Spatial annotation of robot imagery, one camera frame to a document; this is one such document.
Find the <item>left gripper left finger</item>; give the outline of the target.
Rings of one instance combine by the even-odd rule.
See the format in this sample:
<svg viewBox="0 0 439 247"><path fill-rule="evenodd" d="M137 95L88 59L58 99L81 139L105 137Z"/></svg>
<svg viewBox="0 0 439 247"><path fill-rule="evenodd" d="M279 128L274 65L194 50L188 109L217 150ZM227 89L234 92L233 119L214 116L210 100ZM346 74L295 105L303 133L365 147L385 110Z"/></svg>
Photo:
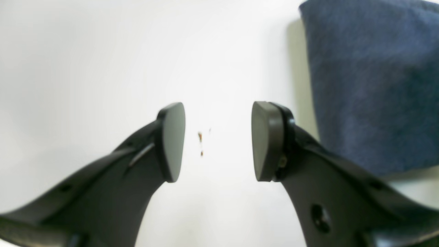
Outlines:
<svg viewBox="0 0 439 247"><path fill-rule="evenodd" d="M32 202L1 214L1 240L19 247L133 247L147 206L178 180L185 107L172 103L114 151Z"/></svg>

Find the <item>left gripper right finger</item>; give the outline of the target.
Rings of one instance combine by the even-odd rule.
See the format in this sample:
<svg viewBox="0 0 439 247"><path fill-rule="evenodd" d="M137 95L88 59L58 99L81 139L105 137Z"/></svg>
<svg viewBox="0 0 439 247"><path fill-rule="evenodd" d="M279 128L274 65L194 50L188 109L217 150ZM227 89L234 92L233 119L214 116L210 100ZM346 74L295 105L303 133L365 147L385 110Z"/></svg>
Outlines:
<svg viewBox="0 0 439 247"><path fill-rule="evenodd" d="M251 138L257 181L281 183L308 247L438 246L438 210L326 150L287 107L254 102Z"/></svg>

